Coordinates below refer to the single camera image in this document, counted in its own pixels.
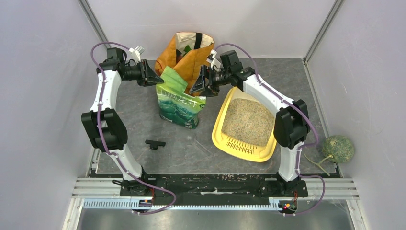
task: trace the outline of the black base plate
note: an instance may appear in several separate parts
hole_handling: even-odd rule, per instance
[[[146,196],[152,194],[152,190],[149,187],[140,184],[137,181],[126,181],[121,182],[120,196]]]
[[[278,181],[269,180],[269,175],[265,174],[169,174],[146,175],[144,178],[148,184],[174,192],[177,196],[176,205],[268,205],[269,197],[294,197],[295,190],[299,197],[308,196],[305,181],[299,181],[291,191],[281,191]],[[152,196],[154,192],[155,205],[167,205],[173,200],[172,195],[156,189],[147,190],[144,195],[140,195],[139,191],[139,187],[137,192],[128,190],[124,184],[120,195]]]

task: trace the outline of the melon stem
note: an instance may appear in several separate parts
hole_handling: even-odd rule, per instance
[[[321,167],[321,163],[323,163],[325,160],[327,160],[327,159],[329,159],[329,158],[333,158],[333,155],[326,156],[326,157],[325,157],[324,159],[322,159],[319,163],[316,163],[316,162],[312,161],[311,159],[309,159],[309,158],[306,156],[306,154],[303,154],[303,155],[304,155],[304,157],[306,157],[306,159],[307,159],[308,161],[310,161],[311,163],[317,165],[321,170],[323,170],[323,172],[325,172],[325,173],[327,174],[327,176],[330,176],[330,174],[329,174],[323,167]]]

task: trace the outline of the metal frame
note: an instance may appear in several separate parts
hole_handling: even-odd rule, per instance
[[[90,24],[92,25],[94,31],[96,32],[97,36],[99,37],[100,41],[108,42],[106,34],[104,33],[103,29],[100,26],[99,21],[96,18],[91,6],[87,0],[78,0],[80,6],[82,7],[83,11],[85,12]],[[104,44],[106,48],[111,48],[110,44]]]
[[[317,200],[322,192],[323,184],[319,179],[304,179],[307,184],[309,197],[299,197],[299,200]],[[358,191],[351,178],[326,178],[326,192],[324,200],[346,200],[350,209],[352,222],[356,230],[366,230],[364,218],[361,214]],[[130,209],[128,205],[135,205],[139,200],[148,200],[152,197],[123,197],[120,196],[120,187],[112,183],[111,178],[78,178],[73,190],[69,210],[64,222],[64,230],[75,230],[84,204],[86,208],[115,208]],[[172,210],[275,210],[280,201],[291,200],[288,197],[269,197],[269,206],[172,206]]]
[[[318,45],[320,44],[321,39],[324,37],[327,29],[329,28],[331,22],[333,21],[334,17],[336,16],[338,10],[340,9],[344,0],[336,0],[333,6],[330,9],[326,19],[324,20],[319,32],[317,33],[313,43],[311,44],[306,56],[303,58],[304,63],[307,64],[310,59],[312,58],[315,50],[317,49]]]
[[[313,99],[314,99],[315,104],[316,104],[318,116],[320,117],[321,127],[323,128],[324,135],[326,137],[329,137],[330,135],[328,133],[327,122],[326,122],[326,119],[325,119],[326,116],[325,116],[323,108],[321,107],[321,103],[320,103],[320,100],[319,100],[320,97],[318,96],[318,94],[316,92],[316,89],[315,89],[315,86],[313,84],[313,78],[312,78],[312,75],[310,74],[310,71],[309,71],[309,68],[308,68],[308,63],[306,63],[304,59],[302,59],[302,63],[303,63],[303,67],[304,67],[304,70],[305,70],[305,73],[306,73],[307,80],[309,81],[309,86],[310,86],[310,90],[311,90],[312,95],[313,95]]]
[[[89,169],[87,171],[86,176],[91,177],[92,172],[96,172],[97,168],[99,167],[99,158],[101,151],[100,149],[95,149],[94,147],[91,147],[91,159],[90,159],[90,164],[89,164]]]

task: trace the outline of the bag handle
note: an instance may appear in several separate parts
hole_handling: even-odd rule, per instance
[[[202,33],[196,33],[196,42],[194,43],[194,49],[199,49],[202,44]]]

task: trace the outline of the white wall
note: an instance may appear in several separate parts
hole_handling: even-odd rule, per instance
[[[356,148],[353,177],[372,230],[406,229],[406,1],[347,0],[310,60],[331,135]]]
[[[61,229],[90,158],[98,38],[76,0],[2,1],[0,19],[0,229]]]
[[[178,31],[211,35],[217,45],[225,42],[240,45],[255,58],[297,58],[305,56],[334,0],[89,0],[89,3],[108,39],[145,47],[143,58],[157,59]]]

